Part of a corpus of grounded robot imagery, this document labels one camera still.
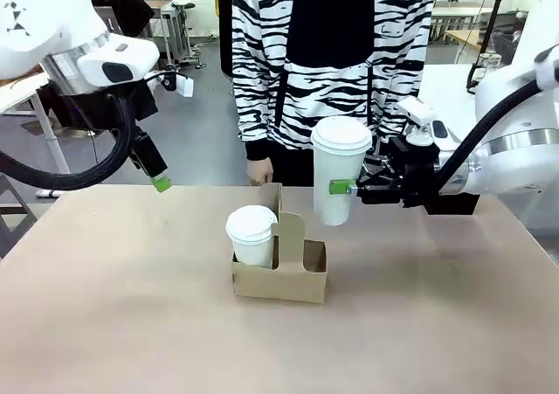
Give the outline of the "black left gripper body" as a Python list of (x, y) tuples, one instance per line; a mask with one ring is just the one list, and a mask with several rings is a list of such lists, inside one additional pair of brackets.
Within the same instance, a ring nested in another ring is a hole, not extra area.
[(148, 135), (135, 122), (135, 113), (127, 98), (118, 94), (107, 96), (108, 130), (115, 140), (108, 161), (141, 161), (148, 153)]

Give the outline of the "person's right hand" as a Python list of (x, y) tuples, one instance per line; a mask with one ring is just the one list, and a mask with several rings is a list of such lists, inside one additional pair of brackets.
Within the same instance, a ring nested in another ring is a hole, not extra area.
[(273, 181), (273, 165), (270, 158), (246, 163), (246, 171), (250, 185), (261, 186)]

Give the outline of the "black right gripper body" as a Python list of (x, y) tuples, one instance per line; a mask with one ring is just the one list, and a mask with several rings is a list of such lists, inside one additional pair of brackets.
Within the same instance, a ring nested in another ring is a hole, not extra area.
[(416, 146), (402, 135), (391, 137), (381, 147), (381, 153), (388, 157), (388, 165), (396, 175), (395, 186), (400, 190), (405, 208), (424, 204), (436, 194), (434, 177), (439, 152), (434, 143), (426, 147)]

